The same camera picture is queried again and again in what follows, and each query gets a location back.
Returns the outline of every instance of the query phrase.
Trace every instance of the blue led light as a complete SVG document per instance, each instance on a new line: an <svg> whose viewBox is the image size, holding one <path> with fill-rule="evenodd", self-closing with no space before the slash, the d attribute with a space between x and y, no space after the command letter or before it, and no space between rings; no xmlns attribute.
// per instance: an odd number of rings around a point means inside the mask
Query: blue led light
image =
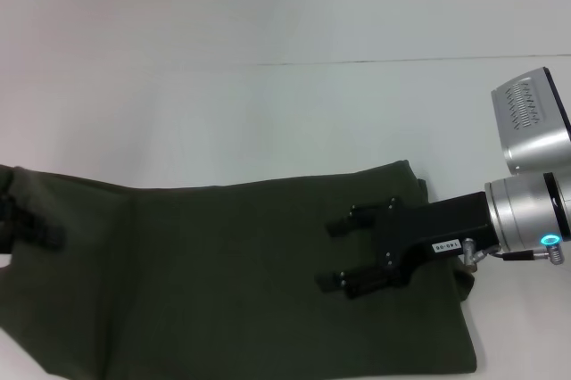
<svg viewBox="0 0 571 380"><path fill-rule="evenodd" d="M550 244L558 244L561 242L561 237L558 235L545 235L541 240L542 244L549 246Z"/></svg>

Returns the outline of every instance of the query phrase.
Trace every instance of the dark green cloth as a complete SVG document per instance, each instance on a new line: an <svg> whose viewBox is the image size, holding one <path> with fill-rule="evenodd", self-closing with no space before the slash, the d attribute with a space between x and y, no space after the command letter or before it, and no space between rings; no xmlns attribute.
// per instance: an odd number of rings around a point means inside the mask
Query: dark green cloth
<svg viewBox="0 0 571 380"><path fill-rule="evenodd" d="M476 357L453 260L355 301L316 272L372 260L367 232L324 224L354 203L426 202L406 161L239 186L136 190L0 169L18 204L67 247L17 242L0 270L0 326L73 380L313 380L467 373Z"/></svg>

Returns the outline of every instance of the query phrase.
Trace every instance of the white wall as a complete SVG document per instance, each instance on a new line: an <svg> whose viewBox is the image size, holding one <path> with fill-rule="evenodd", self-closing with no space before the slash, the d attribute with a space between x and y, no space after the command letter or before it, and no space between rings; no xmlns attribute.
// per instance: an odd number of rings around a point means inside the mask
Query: white wall
<svg viewBox="0 0 571 380"><path fill-rule="evenodd" d="M480 191L509 174L493 88L548 66L571 110L567 3L0 0L0 162L172 187L408 159L435 200ZM568 268L482 263L471 378L568 377Z"/></svg>

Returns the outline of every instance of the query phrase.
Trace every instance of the vent grille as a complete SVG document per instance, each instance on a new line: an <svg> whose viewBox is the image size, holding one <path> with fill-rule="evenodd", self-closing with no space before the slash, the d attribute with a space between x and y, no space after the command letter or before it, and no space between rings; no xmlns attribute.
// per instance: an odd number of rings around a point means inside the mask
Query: vent grille
<svg viewBox="0 0 571 380"><path fill-rule="evenodd" d="M541 121L534 91L529 81L520 81L506 90L509 115L515 130L528 128Z"/></svg>

